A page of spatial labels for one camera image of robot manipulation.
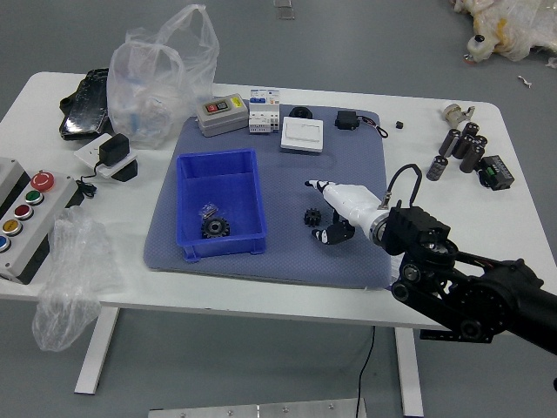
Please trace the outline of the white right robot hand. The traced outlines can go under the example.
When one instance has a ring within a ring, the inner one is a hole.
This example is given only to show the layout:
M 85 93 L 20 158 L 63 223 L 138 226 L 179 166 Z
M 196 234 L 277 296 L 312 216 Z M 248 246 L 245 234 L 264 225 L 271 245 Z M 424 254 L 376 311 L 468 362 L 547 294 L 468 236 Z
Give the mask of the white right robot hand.
M 307 180 L 333 209 L 333 223 L 326 229 L 313 229 L 312 236 L 325 245 L 336 245 L 353 237 L 360 227 L 367 239 L 380 244 L 388 209 L 363 185 L 337 184 L 324 180 Z

